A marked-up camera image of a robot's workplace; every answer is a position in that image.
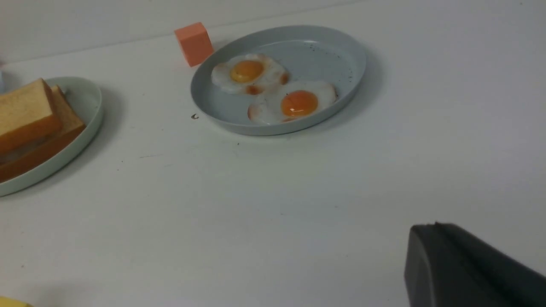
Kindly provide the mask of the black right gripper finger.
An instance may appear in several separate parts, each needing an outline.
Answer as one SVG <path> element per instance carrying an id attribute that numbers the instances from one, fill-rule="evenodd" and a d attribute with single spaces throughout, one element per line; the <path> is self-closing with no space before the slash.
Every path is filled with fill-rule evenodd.
<path id="1" fill-rule="evenodd" d="M 413 225 L 404 283 L 412 307 L 543 307 L 546 279 L 452 223 Z"/>

